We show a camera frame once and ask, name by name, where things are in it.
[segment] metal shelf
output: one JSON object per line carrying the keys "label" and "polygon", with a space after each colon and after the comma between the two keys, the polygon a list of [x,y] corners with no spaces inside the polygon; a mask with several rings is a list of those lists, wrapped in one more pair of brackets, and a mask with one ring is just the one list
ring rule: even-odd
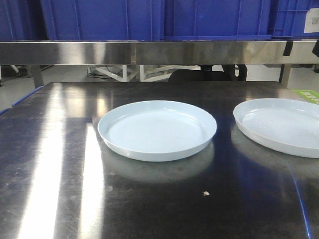
{"label": "metal shelf", "polygon": [[319,64],[317,45],[316,39],[0,42],[0,65]]}

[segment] table surface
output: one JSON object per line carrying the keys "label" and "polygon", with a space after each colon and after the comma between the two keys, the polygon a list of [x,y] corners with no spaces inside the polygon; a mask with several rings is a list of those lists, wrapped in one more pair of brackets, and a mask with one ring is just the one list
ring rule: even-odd
{"label": "table surface", "polygon": [[[232,111],[255,98],[300,99],[275,82],[48,84],[0,117],[1,238],[319,238],[319,159],[246,138]],[[113,153],[99,118],[144,100],[208,111],[212,143],[165,163]]]}

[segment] black chair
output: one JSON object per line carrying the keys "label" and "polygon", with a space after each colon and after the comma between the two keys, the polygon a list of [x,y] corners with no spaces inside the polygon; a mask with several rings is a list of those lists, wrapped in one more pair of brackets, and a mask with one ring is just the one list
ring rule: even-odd
{"label": "black chair", "polygon": [[200,71],[178,69],[169,77],[169,82],[187,81],[245,81],[247,78],[247,67],[237,65],[239,75],[235,74],[235,65],[222,65],[223,71],[212,71],[213,65],[200,65]]}

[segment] blue plastic bin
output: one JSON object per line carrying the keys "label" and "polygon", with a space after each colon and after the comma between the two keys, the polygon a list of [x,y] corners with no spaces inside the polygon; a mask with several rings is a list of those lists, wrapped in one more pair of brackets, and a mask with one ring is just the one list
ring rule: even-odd
{"label": "blue plastic bin", "polygon": [[40,0],[0,0],[0,41],[45,39]]}
{"label": "blue plastic bin", "polygon": [[165,40],[269,39],[271,0],[166,0]]}
{"label": "blue plastic bin", "polygon": [[[319,32],[305,33],[307,12],[319,8],[319,0],[273,0],[269,22],[273,37],[319,37]],[[319,18],[313,23],[319,24]]]}
{"label": "blue plastic bin", "polygon": [[41,0],[50,40],[163,38],[164,0]]}

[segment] white plate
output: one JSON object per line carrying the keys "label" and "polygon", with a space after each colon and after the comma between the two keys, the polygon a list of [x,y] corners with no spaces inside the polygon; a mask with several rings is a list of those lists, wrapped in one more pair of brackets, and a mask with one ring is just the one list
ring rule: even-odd
{"label": "white plate", "polygon": [[234,109],[238,128],[279,152],[319,157],[319,106],[288,99],[256,99]]}
{"label": "white plate", "polygon": [[111,110],[98,124],[107,146],[142,161],[172,161],[204,149],[217,130],[212,115],[174,101],[143,101]]}

